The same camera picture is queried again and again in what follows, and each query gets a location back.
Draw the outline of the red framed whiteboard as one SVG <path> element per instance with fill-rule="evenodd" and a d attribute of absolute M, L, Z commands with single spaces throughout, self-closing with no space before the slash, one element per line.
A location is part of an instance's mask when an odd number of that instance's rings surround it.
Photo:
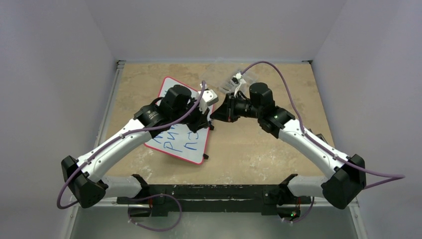
<path fill-rule="evenodd" d="M 210 129 L 203 128 L 193 133 L 185 124 L 176 124 L 144 145 L 184 161 L 200 165 L 205 159 L 209 132 Z"/>

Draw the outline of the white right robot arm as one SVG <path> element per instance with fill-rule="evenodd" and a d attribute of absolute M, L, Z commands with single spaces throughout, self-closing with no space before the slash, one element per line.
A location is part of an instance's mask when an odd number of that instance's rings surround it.
<path fill-rule="evenodd" d="M 350 157 L 301 128 L 293 114 L 275 104 L 267 84 L 252 84 L 249 95 L 246 98 L 241 92 L 226 94 L 211 119 L 222 122 L 235 122 L 240 117 L 257 119 L 266 133 L 298 150 L 323 173 L 312 177 L 290 175 L 279 185 L 278 205 L 305 196 L 324 198 L 332 206 L 345 209 L 366 186 L 366 175 L 358 170 L 365 166 L 363 158 L 357 154 Z"/>

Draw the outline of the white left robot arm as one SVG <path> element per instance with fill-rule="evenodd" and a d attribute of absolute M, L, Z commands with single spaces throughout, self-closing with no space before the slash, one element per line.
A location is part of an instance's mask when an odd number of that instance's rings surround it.
<path fill-rule="evenodd" d="M 137 147 L 175 124 L 184 124 L 192 132 L 209 127 L 209 107 L 216 102 L 217 94 L 205 82 L 195 96 L 183 85 L 170 87 L 164 96 L 141 107 L 121 130 L 95 149 L 61 161 L 64 185 L 57 196 L 57 208 L 67 209 L 75 204 L 89 208 L 112 197 L 144 203 L 148 184 L 141 176 L 109 177 L 106 173 Z"/>

